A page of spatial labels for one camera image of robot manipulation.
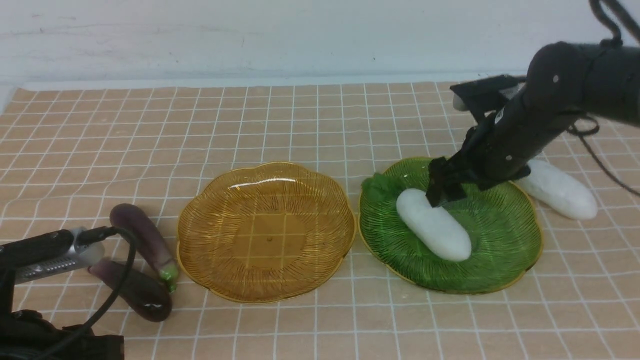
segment white wall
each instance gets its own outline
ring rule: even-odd
[[[640,19],[640,1],[623,2]],[[588,0],[3,0],[0,83],[523,72]]]

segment black cable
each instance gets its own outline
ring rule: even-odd
[[[600,4],[601,0],[589,0],[589,5],[591,5],[591,13],[593,16],[600,21],[600,23],[609,31],[611,31],[612,39],[611,42],[614,44],[622,44],[622,34],[620,33],[620,27],[611,20],[607,14],[602,10],[602,5]]]
[[[618,0],[601,0],[605,3],[611,12],[618,18],[625,29],[634,37],[634,39],[640,43],[640,26],[636,23],[633,17],[628,11],[620,4]]]
[[[28,347],[0,346],[0,360],[29,360],[37,356],[40,351]],[[47,356],[47,360],[61,360],[59,357]]]
[[[633,189],[631,186],[625,184],[622,180],[618,179],[600,160],[600,158],[596,155],[595,151],[593,151],[593,148],[591,148],[591,146],[589,145],[589,143],[587,142],[586,137],[587,136],[591,136],[595,133],[597,133],[600,130],[600,125],[598,124],[598,122],[593,119],[593,118],[586,118],[586,120],[590,120],[592,122],[594,122],[596,124],[596,127],[594,127],[594,129],[596,129],[596,131],[594,132],[594,129],[589,129],[587,131],[579,131],[577,129],[577,127],[574,125],[571,125],[569,127],[569,129],[567,130],[567,133],[570,133],[571,135],[575,135],[577,136],[578,139],[580,139],[580,142],[582,142],[584,148],[587,150],[587,152],[589,153],[589,155],[591,155],[591,157],[593,158],[593,160],[596,162],[596,164],[598,164],[598,166],[600,167],[600,169],[605,173],[606,176],[609,177],[609,179],[611,179],[613,182],[615,182],[616,184],[618,184],[621,188],[625,189],[626,191],[630,192],[631,194],[640,197],[640,192]]]
[[[128,241],[129,254],[127,256],[127,262],[125,264],[122,277],[118,281],[118,284],[113,288],[113,291],[111,292],[107,300],[104,301],[104,303],[100,306],[100,308],[98,308],[98,310],[82,326],[77,328],[74,332],[69,334],[66,338],[61,340],[59,343],[49,347],[47,350],[38,354],[36,357],[32,357],[29,360],[47,360],[47,358],[49,358],[51,355],[63,350],[65,347],[69,346],[72,342],[80,338],[82,335],[85,335],[86,332],[89,329],[91,329],[91,327],[96,322],[98,322],[98,320],[100,320],[100,318],[104,315],[104,313],[106,313],[107,310],[109,310],[111,305],[113,305],[115,300],[118,298],[118,295],[120,294],[120,290],[124,286],[124,283],[127,280],[127,277],[129,276],[129,272],[133,267],[133,261],[136,258],[136,245],[138,244],[138,239],[135,237],[135,235],[132,234],[132,232],[126,229],[120,229],[117,227],[112,227],[110,229],[116,232],[116,234],[121,235],[126,240],[129,240]]]

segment plate rim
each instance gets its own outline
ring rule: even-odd
[[[410,156],[408,158],[403,158],[400,159],[398,161],[396,161],[395,163],[391,164],[387,169],[385,169],[382,172],[382,175],[384,175],[385,173],[387,173],[387,171],[393,167],[394,165],[397,165],[398,163],[402,162],[402,161],[407,161],[407,160],[433,160],[436,158],[432,158],[429,156]],[[529,196],[528,193],[526,193],[524,190],[522,190],[521,187],[519,187],[516,183],[514,183],[513,181],[507,181],[507,183],[513,185],[518,191],[520,191],[522,194],[524,194],[525,198],[527,199],[527,201],[529,202],[529,204],[531,205],[532,209],[534,210],[533,212],[533,218],[534,221],[536,223],[536,228],[538,229],[538,231],[540,232],[540,249],[538,251],[538,254],[536,255],[536,258],[534,259],[534,261],[531,263],[531,265],[529,265],[528,268],[522,270],[520,272],[520,274],[513,279],[511,282],[507,283],[506,285],[503,285],[499,288],[495,288],[492,290],[487,290],[487,291],[480,291],[480,292],[469,292],[469,291],[455,291],[455,290],[451,290],[451,291],[444,291],[444,290],[438,290],[438,289],[432,289],[432,288],[427,288],[425,286],[422,285],[418,285],[415,281],[405,277],[404,275],[400,274],[398,271],[396,271],[395,269],[393,269],[389,264],[387,264],[386,262],[384,262],[369,246],[369,244],[367,243],[367,241],[365,240],[365,236],[360,228],[360,221],[362,219],[362,212],[360,211],[360,204],[362,201],[362,195],[363,195],[363,191],[360,191],[360,195],[358,196],[358,233],[360,234],[362,243],[364,244],[364,246],[367,248],[367,250],[374,256],[374,258],[376,258],[380,263],[382,263],[383,265],[385,265],[386,268],[389,269],[389,271],[391,271],[393,274],[395,274],[396,276],[398,276],[399,278],[401,278],[402,280],[405,280],[406,282],[413,284],[415,286],[418,286],[420,288],[423,289],[427,289],[429,291],[435,291],[438,293],[445,293],[445,294],[450,294],[450,295],[486,295],[486,294],[490,294],[490,293],[496,293],[498,291],[502,291],[505,290],[506,288],[511,287],[512,285],[514,285],[516,282],[520,281],[524,275],[529,272],[529,270],[531,270],[531,268],[533,268],[533,266],[540,260],[540,258],[542,257],[542,253],[543,250],[545,248],[545,233],[543,231],[543,228],[540,224],[540,218],[538,216],[538,213],[536,212],[536,206],[535,203],[533,202],[533,200],[531,199],[531,196]]]
[[[323,279],[321,282],[319,282],[319,284],[317,284],[317,286],[315,286],[313,289],[308,290],[308,291],[304,291],[302,293],[299,293],[297,295],[291,295],[291,296],[279,296],[274,300],[255,300],[255,301],[247,301],[247,300],[240,300],[240,299],[235,299],[233,297],[229,297],[226,296],[225,294],[219,293],[218,291],[215,291],[211,288],[208,288],[206,286],[204,286],[203,284],[200,283],[200,281],[197,281],[196,279],[194,279],[194,277],[184,268],[184,264],[182,263],[182,259],[180,256],[180,244],[182,243],[182,241],[180,240],[180,236],[179,236],[179,228],[180,228],[180,220],[182,219],[185,210],[194,202],[197,200],[197,198],[201,197],[206,191],[207,189],[209,189],[210,186],[212,186],[216,181],[220,180],[220,178],[222,178],[223,176],[227,176],[233,172],[238,172],[238,171],[247,171],[247,170],[255,170],[257,168],[260,167],[266,167],[266,166],[273,166],[273,165],[292,165],[294,167],[298,167],[304,171],[306,171],[309,174],[315,174],[317,176],[321,176],[324,177],[326,179],[329,180],[329,182],[332,182],[333,184],[335,184],[340,191],[342,192],[342,198],[345,200],[346,202],[346,207],[347,210],[349,211],[349,214],[351,215],[351,218],[353,220],[353,231],[351,234],[351,238],[346,242],[346,245],[348,245],[347,251],[345,251],[345,253],[343,255],[341,255],[341,257],[339,259],[337,259],[336,265],[334,267],[334,269],[329,273],[328,276],[326,276],[325,279]],[[189,277],[191,279],[191,281],[193,281],[195,284],[197,284],[198,286],[206,289],[207,291],[225,299],[231,302],[235,302],[238,304],[272,304],[275,302],[279,302],[279,301],[283,301],[283,300],[288,300],[288,299],[294,299],[296,297],[300,297],[304,294],[310,293],[311,291],[318,289],[320,286],[322,286],[324,283],[326,283],[327,281],[329,281],[334,275],[335,273],[338,271],[338,269],[340,268],[340,266],[342,266],[342,264],[344,263],[344,260],[346,259],[347,255],[349,254],[349,251],[351,251],[351,249],[353,248],[353,244],[355,243],[356,240],[356,236],[360,231],[360,226],[359,226],[359,222],[360,221],[360,217],[357,217],[355,215],[355,212],[353,211],[353,209],[351,209],[351,204],[349,203],[349,195],[347,194],[347,191],[342,187],[342,185],[340,185],[340,183],[338,183],[332,176],[323,174],[321,172],[318,171],[313,171],[313,170],[309,170],[307,167],[304,167],[300,164],[296,164],[292,161],[269,161],[267,163],[262,163],[253,167],[241,167],[241,168],[235,168],[235,169],[231,169],[229,171],[226,171],[216,177],[214,177],[213,179],[211,179],[211,181],[209,181],[209,184],[207,184],[207,186],[205,186],[205,188],[196,196],[194,196],[180,211],[180,213],[178,214],[178,221],[176,226],[176,233],[175,233],[175,239],[176,239],[176,244],[175,244],[175,258],[176,261],[178,262],[178,265],[180,266],[180,269],[182,270],[182,272],[184,274],[187,275],[187,277]]]

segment eggplant stem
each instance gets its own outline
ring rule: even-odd
[[[162,267],[160,269],[159,275],[160,278],[164,281],[167,288],[169,289],[169,293],[173,293],[178,287],[178,267],[175,264],[170,264]]]

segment plate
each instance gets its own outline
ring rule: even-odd
[[[513,183],[484,192],[463,186],[467,198],[444,208],[467,230],[472,253],[459,263],[444,260],[396,211],[404,189],[426,191],[430,161],[407,158],[362,183],[358,226],[365,245],[398,276],[431,290],[471,295],[511,286],[542,254],[543,233],[531,199]]]
[[[199,285],[259,304],[314,290],[340,267],[356,232],[335,180],[286,162],[227,172],[182,211],[177,258]]]

